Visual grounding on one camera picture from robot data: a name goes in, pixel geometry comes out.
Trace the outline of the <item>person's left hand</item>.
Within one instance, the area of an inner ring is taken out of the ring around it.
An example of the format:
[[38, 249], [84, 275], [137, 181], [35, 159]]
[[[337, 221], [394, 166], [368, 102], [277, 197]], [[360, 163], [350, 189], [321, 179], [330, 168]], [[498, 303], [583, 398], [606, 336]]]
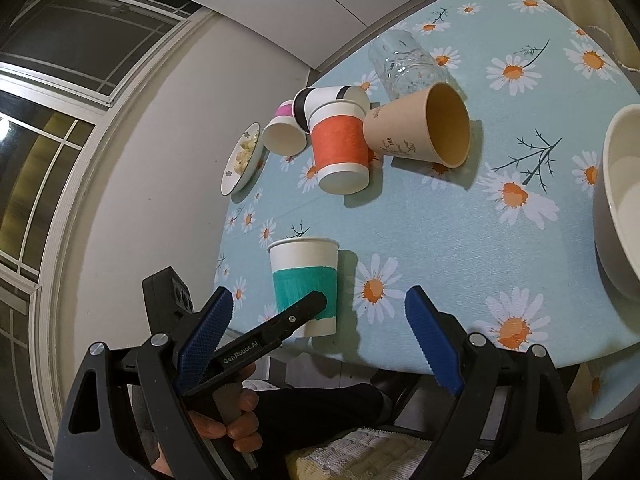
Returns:
[[235, 451], [240, 453], [253, 453], [260, 449], [262, 437], [258, 434], [259, 422], [254, 413], [258, 395], [242, 386], [244, 380], [255, 372], [255, 363], [244, 367], [231, 379], [230, 385], [224, 386], [223, 393], [215, 394], [216, 402], [222, 400], [221, 420], [196, 411], [189, 412], [194, 427], [203, 439], [228, 437], [233, 441]]

